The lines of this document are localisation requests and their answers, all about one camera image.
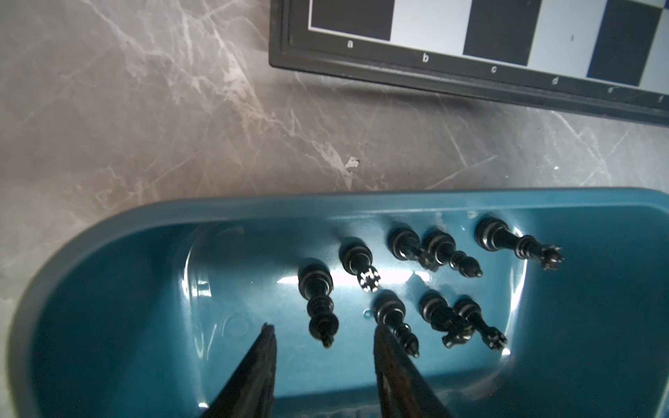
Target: black square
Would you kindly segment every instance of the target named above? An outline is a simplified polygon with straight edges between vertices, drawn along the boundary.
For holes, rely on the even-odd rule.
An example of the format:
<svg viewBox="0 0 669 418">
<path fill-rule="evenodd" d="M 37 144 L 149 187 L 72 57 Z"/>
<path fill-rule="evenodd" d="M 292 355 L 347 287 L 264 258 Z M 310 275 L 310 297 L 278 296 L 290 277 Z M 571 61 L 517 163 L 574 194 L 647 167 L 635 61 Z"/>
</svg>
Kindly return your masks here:
<svg viewBox="0 0 669 418">
<path fill-rule="evenodd" d="M 311 26 L 390 40 L 395 0 L 313 0 Z"/>
<path fill-rule="evenodd" d="M 628 0 L 609 0 L 587 76 L 638 86 L 662 9 Z"/>
<path fill-rule="evenodd" d="M 527 65 L 541 0 L 473 0 L 465 55 Z"/>
</svg>

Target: gray marble surface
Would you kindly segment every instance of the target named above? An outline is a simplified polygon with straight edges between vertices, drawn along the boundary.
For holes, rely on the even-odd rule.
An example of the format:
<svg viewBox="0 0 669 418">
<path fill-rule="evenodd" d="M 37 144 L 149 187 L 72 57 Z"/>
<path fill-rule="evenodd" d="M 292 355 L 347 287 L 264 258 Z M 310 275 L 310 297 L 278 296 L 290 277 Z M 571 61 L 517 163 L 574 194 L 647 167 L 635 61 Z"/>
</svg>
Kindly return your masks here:
<svg viewBox="0 0 669 418">
<path fill-rule="evenodd" d="M 83 229 L 167 199 L 637 186 L 669 130 L 268 65 L 268 0 L 0 5 L 0 336 Z M 5 356 L 5 344 L 0 348 Z M 0 415 L 11 416 L 0 363 Z"/>
</svg>

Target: white square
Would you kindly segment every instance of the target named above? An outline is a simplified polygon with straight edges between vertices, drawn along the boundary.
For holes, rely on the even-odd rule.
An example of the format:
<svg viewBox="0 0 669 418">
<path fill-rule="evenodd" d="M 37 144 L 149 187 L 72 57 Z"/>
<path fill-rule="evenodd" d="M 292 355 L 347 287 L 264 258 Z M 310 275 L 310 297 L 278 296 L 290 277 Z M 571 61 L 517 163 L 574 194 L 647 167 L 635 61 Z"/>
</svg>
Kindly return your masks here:
<svg viewBox="0 0 669 418">
<path fill-rule="evenodd" d="M 472 0 L 395 0 L 390 42 L 461 56 Z"/>
<path fill-rule="evenodd" d="M 651 6 L 664 7 L 664 3 L 666 0 L 631 0 L 631 1 L 635 1 L 637 3 L 645 3 Z"/>
<path fill-rule="evenodd" d="M 660 15 L 639 87 L 669 94 L 669 10 L 663 10 Z"/>
<path fill-rule="evenodd" d="M 527 67 L 587 77 L 607 0 L 543 0 Z"/>
</svg>

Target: black chess piece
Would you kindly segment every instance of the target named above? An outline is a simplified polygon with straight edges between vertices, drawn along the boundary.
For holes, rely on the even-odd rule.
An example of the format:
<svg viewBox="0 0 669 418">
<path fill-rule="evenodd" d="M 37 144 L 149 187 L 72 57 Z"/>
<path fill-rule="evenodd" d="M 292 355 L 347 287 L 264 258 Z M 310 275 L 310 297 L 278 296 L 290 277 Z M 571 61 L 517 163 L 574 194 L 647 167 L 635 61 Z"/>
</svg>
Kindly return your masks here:
<svg viewBox="0 0 669 418">
<path fill-rule="evenodd" d="M 298 278 L 298 289 L 308 300 L 306 312 L 309 314 L 309 333 L 330 348 L 339 329 L 339 320 L 332 313 L 335 304 L 330 299 L 333 289 L 332 276 L 320 266 L 304 269 Z"/>
<path fill-rule="evenodd" d="M 395 292 L 385 290 L 374 301 L 374 318 L 377 324 L 385 324 L 393 331 L 402 349 L 412 357 L 417 358 L 418 337 L 411 333 L 411 327 L 404 323 L 407 310 Z"/>
<path fill-rule="evenodd" d="M 388 237 L 388 246 L 397 259 L 416 261 L 424 269 L 433 272 L 439 269 L 434 256 L 421 246 L 418 234 L 409 228 L 397 229 L 391 233 Z"/>
<path fill-rule="evenodd" d="M 453 310 L 465 318 L 481 334 L 483 342 L 490 350 L 503 350 L 506 337 L 497 328 L 488 326 L 481 315 L 481 306 L 469 298 L 462 298 L 453 307 Z"/>
<path fill-rule="evenodd" d="M 447 333 L 442 337 L 446 348 L 467 344 L 472 339 L 474 327 L 465 318 L 455 313 L 448 306 L 446 299 L 436 290 L 428 290 L 423 295 L 418 303 L 418 309 L 432 329 Z"/>
<path fill-rule="evenodd" d="M 423 240 L 423 247 L 439 266 L 450 266 L 467 278 L 483 276 L 476 259 L 456 249 L 456 240 L 449 234 L 435 231 Z"/>
<path fill-rule="evenodd" d="M 343 252 L 341 263 L 344 270 L 358 278 L 358 284 L 366 292 L 375 292 L 379 288 L 381 276 L 372 266 L 372 251 L 362 243 L 356 243 Z"/>
<path fill-rule="evenodd" d="M 557 265 L 564 261 L 560 254 L 560 247 L 556 245 L 541 245 L 531 235 L 519 237 L 509 229 L 508 225 L 496 218 L 483 219 L 476 226 L 476 242 L 483 249 L 498 251 L 512 249 L 520 259 L 533 259 L 541 264 L 544 270 L 555 270 Z"/>
</svg>

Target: chess board frame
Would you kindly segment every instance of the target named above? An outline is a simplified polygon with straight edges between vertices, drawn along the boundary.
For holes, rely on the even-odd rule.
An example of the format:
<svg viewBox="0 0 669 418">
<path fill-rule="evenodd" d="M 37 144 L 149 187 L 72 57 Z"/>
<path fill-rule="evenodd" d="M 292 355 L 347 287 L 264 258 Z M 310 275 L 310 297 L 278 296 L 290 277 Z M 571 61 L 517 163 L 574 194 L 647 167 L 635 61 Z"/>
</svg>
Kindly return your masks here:
<svg viewBox="0 0 669 418">
<path fill-rule="evenodd" d="M 568 112 L 669 126 L 669 96 L 310 31 L 310 0 L 271 0 L 271 66 Z M 355 43 L 351 48 L 349 40 Z"/>
</svg>

